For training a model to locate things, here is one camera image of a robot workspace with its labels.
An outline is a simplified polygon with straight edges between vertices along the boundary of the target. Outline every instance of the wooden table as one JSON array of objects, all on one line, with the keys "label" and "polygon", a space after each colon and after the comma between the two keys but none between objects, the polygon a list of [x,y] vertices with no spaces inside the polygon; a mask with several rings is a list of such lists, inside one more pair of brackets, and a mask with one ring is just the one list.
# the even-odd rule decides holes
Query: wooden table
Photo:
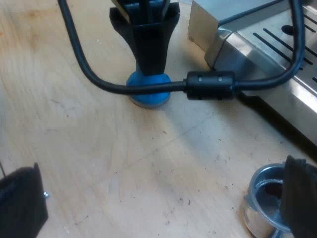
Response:
[{"label": "wooden table", "polygon": [[[109,0],[69,0],[92,68],[124,84],[135,59],[113,30]],[[207,70],[187,39],[190,5],[166,73]],[[239,101],[156,109],[91,84],[53,0],[0,0],[0,160],[6,173],[39,163],[50,218],[40,238],[245,238],[240,206],[257,168],[308,156]]]}]

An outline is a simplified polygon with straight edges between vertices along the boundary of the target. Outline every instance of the stainless steel cup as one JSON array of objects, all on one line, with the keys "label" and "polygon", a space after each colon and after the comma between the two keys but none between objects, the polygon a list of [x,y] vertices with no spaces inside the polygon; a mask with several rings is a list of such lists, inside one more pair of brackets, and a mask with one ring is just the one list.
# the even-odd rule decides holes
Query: stainless steel cup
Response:
[{"label": "stainless steel cup", "polygon": [[243,218],[256,238],[294,238],[280,214],[285,165],[272,164],[253,175],[244,196]]}]

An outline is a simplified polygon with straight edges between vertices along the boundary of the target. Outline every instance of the metal drip tray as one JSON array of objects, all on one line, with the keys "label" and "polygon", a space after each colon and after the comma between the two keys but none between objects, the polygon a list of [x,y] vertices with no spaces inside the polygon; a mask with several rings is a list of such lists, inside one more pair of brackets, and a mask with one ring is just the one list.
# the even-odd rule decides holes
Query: metal drip tray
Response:
[{"label": "metal drip tray", "polygon": [[[290,65],[293,55],[293,26],[288,1],[256,2],[257,8],[244,9],[222,22],[213,16],[217,10],[211,7],[212,3],[197,0],[192,7],[190,38],[202,48],[200,42],[210,42],[210,47],[205,48],[208,64],[216,70],[235,71],[237,79],[276,76]],[[317,0],[311,0],[303,8],[306,55],[301,70],[285,85],[244,93],[260,96],[317,145]],[[203,24],[217,24],[218,27],[207,38],[206,34],[203,36],[191,30],[195,25]]]}]

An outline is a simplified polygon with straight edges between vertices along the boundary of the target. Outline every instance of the power cord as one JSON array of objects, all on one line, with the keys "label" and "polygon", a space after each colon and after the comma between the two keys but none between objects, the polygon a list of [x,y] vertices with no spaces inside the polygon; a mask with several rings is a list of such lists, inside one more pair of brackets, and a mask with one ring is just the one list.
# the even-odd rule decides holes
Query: power cord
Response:
[{"label": "power cord", "polygon": [[292,65],[281,75],[259,80],[235,80],[234,72],[189,72],[184,81],[148,86],[124,86],[99,78],[90,68],[66,0],[58,0],[65,26],[79,66],[86,77],[97,87],[122,95],[147,95],[183,91],[189,99],[230,99],[243,90],[269,89],[284,84],[294,77],[305,55],[305,27],[302,0],[289,0],[294,26],[294,54]]}]

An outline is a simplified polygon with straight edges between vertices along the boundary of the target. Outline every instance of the black plastic part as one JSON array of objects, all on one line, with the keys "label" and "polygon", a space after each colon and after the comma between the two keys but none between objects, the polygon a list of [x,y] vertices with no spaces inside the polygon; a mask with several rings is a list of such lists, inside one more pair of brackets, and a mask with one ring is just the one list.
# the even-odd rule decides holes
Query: black plastic part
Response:
[{"label": "black plastic part", "polygon": [[39,166],[0,180],[0,237],[35,238],[48,219]]},{"label": "black plastic part", "polygon": [[316,238],[317,168],[289,156],[285,164],[281,215],[295,238]]},{"label": "black plastic part", "polygon": [[151,12],[156,13],[153,20],[144,24],[148,16],[141,17],[139,8],[130,7],[128,12],[131,24],[121,15],[117,8],[110,9],[110,20],[114,29],[130,46],[137,64],[145,76],[162,74],[165,70],[167,49],[171,34],[180,16],[179,4],[171,3],[163,20],[160,15],[163,1],[151,1]]},{"label": "black plastic part", "polygon": [[232,71],[189,72],[186,91],[190,100],[232,99],[235,96],[235,80]]}]

